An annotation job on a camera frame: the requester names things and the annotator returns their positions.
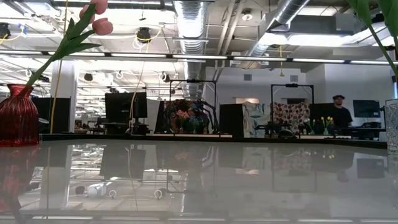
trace potted plant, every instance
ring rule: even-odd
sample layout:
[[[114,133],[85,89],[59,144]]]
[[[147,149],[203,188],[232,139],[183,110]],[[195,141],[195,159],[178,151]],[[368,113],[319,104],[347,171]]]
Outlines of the potted plant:
[[[0,147],[33,146],[39,143],[39,116],[37,108],[30,100],[32,85],[47,67],[64,56],[99,47],[98,44],[82,43],[90,35],[106,35],[112,32],[113,25],[108,19],[94,21],[95,14],[102,14],[108,6],[107,0],[91,0],[80,12],[80,21],[75,24],[70,19],[68,29],[55,53],[29,79],[26,85],[8,85],[11,95],[0,103]],[[93,22],[93,30],[82,32]]]
[[[369,0],[347,0],[348,4],[355,10],[359,19],[361,19],[371,31],[374,39],[380,47],[383,56],[389,62],[389,65],[398,80],[398,69],[393,60],[382,45],[379,37],[372,27],[371,12],[369,10]],[[394,39],[396,51],[398,50],[398,1],[397,0],[377,0],[379,8],[384,16],[384,22]],[[398,154],[398,104],[386,105],[386,130],[387,130],[387,148],[389,154]]]

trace man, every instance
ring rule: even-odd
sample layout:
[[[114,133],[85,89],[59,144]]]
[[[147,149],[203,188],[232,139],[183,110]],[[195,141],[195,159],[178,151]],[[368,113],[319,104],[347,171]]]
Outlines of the man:
[[[343,100],[345,97],[341,95],[336,95],[333,97],[334,105],[331,109],[331,117],[333,118],[333,124],[337,128],[347,128],[351,126],[353,119],[351,118],[351,113],[347,108],[343,107]]]

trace pink flower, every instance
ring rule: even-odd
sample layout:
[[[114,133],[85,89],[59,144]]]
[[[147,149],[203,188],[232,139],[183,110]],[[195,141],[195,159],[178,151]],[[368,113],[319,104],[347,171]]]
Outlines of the pink flower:
[[[95,3],[95,13],[98,15],[103,14],[108,8],[108,0],[91,0],[90,3]],[[88,5],[85,5],[80,11],[80,18],[83,16],[87,8]],[[108,18],[102,18],[95,21],[95,16],[93,16],[90,22],[93,23],[93,30],[98,35],[107,35],[113,31],[113,25],[108,21]]]

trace white column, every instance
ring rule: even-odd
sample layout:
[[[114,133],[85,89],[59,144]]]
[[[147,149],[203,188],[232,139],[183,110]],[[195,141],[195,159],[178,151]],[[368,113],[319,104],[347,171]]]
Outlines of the white column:
[[[52,65],[51,96],[55,95],[55,88],[58,80],[58,70],[60,61],[57,60]],[[75,130],[76,94],[77,82],[79,79],[79,69],[76,62],[63,61],[58,85],[57,98],[70,98],[69,131]]]
[[[67,152],[65,156],[65,167],[50,166],[43,170],[39,207],[40,209],[47,208],[47,196],[49,196],[49,209],[64,209],[68,205],[73,146],[55,144],[51,148],[50,158],[57,156],[57,152]]]

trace ceiling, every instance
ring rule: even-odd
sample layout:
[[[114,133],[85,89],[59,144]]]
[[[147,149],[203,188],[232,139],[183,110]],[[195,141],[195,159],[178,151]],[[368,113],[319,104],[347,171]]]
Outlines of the ceiling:
[[[244,21],[238,19],[236,29],[233,32],[233,39],[228,46],[227,54],[233,52],[245,52],[249,50],[257,40],[257,28],[261,23],[262,15],[273,11],[277,7],[277,0],[247,0],[243,2],[243,8],[251,10],[252,19]],[[219,44],[221,31],[223,30],[223,14],[228,8],[229,0],[216,0],[208,8],[208,21],[206,27],[206,38],[208,39],[205,53],[215,54]],[[78,20],[79,7],[67,9],[67,20],[73,18]],[[352,14],[344,0],[311,0],[309,4],[300,11],[299,15],[332,16],[339,11]],[[22,15],[10,8],[6,3],[0,1],[0,22],[10,23],[11,37],[17,37],[21,33],[19,24],[23,24],[27,33],[13,41],[4,41],[0,49],[6,50],[40,50],[54,51],[61,41],[65,16],[65,7],[55,7],[55,10],[46,10],[48,15],[31,16]],[[96,18],[107,17],[114,24],[114,31],[107,36],[92,35],[88,41],[101,44],[101,47],[93,49],[103,52],[147,52],[147,53],[172,53],[180,54],[181,47],[174,37],[178,37],[177,18],[170,11],[155,10],[134,10],[134,9],[108,9],[103,15]],[[140,27],[150,28],[150,34],[154,38],[149,45],[140,45],[135,41],[135,34]],[[283,45],[282,56],[284,57],[311,57],[311,58],[363,58],[363,52],[375,50],[372,58],[380,57],[372,41],[364,47],[306,47],[297,45]],[[280,56],[278,47],[269,47],[267,54],[275,57]],[[0,82],[2,83],[24,83],[27,80],[27,69],[36,70],[43,63],[44,59],[39,58],[0,58]],[[159,75],[169,74],[174,79],[184,79],[182,62],[131,62],[131,61],[105,61],[105,60],[76,60],[80,68],[79,85],[102,85],[103,88],[79,88],[78,100],[89,99],[92,95],[103,96],[109,92],[107,86],[129,86],[126,91],[134,91],[134,87],[151,86],[153,90],[149,93],[153,98],[161,96],[165,98],[169,91],[168,83],[160,81]],[[302,63],[286,63],[285,68],[299,68],[305,72],[307,65]],[[279,63],[270,63],[268,68],[279,68]],[[97,78],[92,82],[85,81],[86,73],[94,73]],[[44,73],[51,79],[52,67]],[[7,92],[6,88],[0,86],[0,91]],[[36,90],[34,94],[45,96],[49,93],[49,87]],[[183,97],[184,91],[176,92],[176,97]]]

